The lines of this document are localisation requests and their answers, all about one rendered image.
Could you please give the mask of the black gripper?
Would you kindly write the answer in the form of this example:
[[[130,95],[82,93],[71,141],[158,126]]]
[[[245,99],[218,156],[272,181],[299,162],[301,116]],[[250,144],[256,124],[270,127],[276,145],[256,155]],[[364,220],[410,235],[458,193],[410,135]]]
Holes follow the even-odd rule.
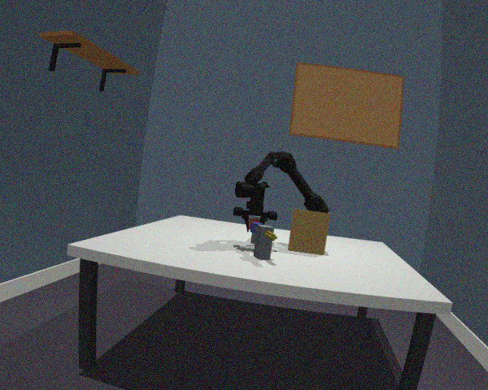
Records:
[[[251,197],[249,210],[243,210],[243,208],[241,208],[241,207],[235,207],[234,208],[233,215],[236,215],[236,216],[242,215],[242,219],[244,219],[246,222],[247,232],[249,232],[249,215],[261,216],[259,222],[262,224],[264,224],[265,221],[268,221],[268,218],[271,220],[277,220],[277,212],[276,211],[268,211],[268,213],[262,212],[263,211],[263,204],[264,204],[264,198],[260,199],[260,198]]]

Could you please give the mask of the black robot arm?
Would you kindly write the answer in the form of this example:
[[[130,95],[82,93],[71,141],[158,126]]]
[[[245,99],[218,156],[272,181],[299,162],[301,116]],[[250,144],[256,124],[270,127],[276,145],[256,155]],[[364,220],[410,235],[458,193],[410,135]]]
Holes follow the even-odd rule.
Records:
[[[274,161],[275,159],[277,159],[277,161]],[[290,178],[296,184],[299,192],[303,195],[305,199],[303,204],[307,210],[326,214],[329,213],[329,209],[321,196],[311,190],[305,179],[298,172],[293,156],[284,151],[270,152],[257,167],[253,168],[245,176],[245,182],[238,181],[236,183],[235,195],[237,197],[253,197],[263,199],[265,188],[269,188],[270,186],[267,184],[267,182],[258,182],[262,179],[264,171],[270,164],[289,174]]]

